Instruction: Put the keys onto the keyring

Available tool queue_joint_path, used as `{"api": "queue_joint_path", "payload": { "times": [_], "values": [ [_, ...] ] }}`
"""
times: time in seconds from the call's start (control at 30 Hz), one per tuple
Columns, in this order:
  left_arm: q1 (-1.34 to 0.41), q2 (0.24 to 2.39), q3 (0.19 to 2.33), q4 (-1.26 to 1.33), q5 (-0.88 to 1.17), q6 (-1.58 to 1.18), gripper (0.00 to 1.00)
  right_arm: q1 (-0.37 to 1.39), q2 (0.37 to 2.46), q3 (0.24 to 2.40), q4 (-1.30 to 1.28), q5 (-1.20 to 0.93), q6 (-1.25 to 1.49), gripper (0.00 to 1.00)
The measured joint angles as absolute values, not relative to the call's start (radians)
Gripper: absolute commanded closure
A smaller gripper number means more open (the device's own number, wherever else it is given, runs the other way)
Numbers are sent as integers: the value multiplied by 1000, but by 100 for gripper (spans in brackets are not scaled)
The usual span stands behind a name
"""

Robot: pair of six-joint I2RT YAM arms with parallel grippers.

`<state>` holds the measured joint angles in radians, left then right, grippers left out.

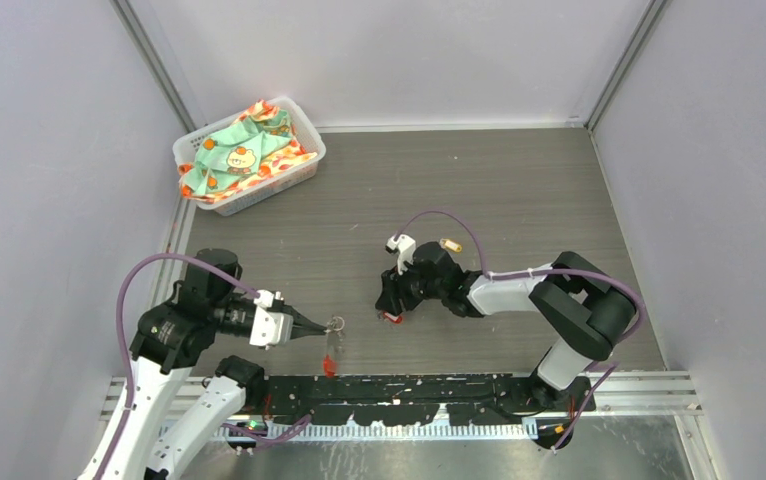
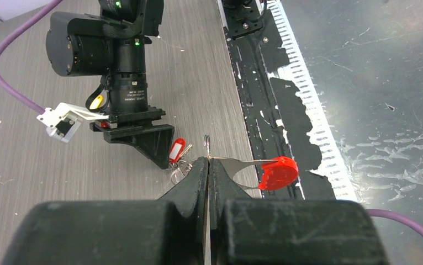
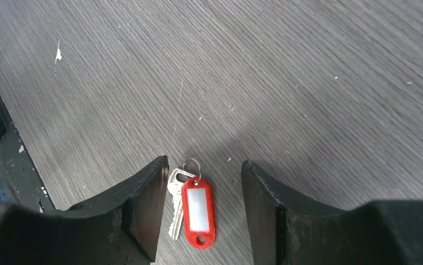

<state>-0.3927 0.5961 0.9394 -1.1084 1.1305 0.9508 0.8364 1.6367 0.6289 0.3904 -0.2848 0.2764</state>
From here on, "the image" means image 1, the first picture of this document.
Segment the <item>key with red tag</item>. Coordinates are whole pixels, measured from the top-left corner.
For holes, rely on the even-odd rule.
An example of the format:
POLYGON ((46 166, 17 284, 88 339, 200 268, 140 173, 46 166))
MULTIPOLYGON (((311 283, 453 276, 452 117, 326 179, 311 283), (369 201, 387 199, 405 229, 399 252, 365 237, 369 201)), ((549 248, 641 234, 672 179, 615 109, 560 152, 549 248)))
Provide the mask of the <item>key with red tag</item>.
POLYGON ((378 313, 378 317, 382 320, 388 321, 392 324, 401 324, 403 322, 403 317, 401 315, 392 315, 388 312, 380 311, 378 313))

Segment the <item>red keyring with metal chain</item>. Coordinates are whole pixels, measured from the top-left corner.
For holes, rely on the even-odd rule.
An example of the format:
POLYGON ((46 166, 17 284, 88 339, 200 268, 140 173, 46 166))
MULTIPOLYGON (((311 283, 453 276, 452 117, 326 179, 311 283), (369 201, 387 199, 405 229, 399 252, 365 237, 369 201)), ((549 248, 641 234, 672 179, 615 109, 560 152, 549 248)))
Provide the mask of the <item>red keyring with metal chain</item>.
POLYGON ((343 317, 334 315, 327 324, 326 352, 322 362, 326 378, 334 378, 337 375, 339 363, 343 356, 344 328, 343 317))

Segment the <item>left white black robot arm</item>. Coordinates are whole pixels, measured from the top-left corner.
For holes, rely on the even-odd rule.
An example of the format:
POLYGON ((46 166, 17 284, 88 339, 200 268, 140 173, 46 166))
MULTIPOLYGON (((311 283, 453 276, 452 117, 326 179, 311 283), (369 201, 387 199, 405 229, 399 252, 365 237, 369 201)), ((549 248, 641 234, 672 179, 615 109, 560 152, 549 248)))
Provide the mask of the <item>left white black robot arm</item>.
POLYGON ((116 331, 125 366, 122 395, 83 479, 176 479, 207 441, 236 413, 252 414, 269 400, 263 367, 231 355, 219 362, 204 392, 165 433, 159 431, 178 392, 219 334, 269 349, 330 327, 290 306, 281 292, 256 290, 241 280, 235 253, 204 249, 195 256, 162 253, 139 262, 125 277, 116 303, 116 331), (171 296, 140 317, 125 338, 123 305, 145 266, 186 263, 171 296))

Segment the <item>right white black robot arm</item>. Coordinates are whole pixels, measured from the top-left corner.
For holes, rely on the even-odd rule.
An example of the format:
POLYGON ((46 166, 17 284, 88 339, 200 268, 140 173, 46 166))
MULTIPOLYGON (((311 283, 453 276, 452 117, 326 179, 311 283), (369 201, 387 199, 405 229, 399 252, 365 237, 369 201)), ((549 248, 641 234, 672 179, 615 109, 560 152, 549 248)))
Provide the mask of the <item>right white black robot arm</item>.
POLYGON ((375 307, 393 323, 426 300, 437 300, 458 317, 538 312, 559 338, 530 376, 530 397, 555 410, 570 385, 591 364, 610 358, 634 318, 640 301, 582 256, 566 251, 548 265, 517 272, 463 269, 440 244, 417 244, 407 235, 390 238, 386 250, 396 264, 381 275, 375 307))

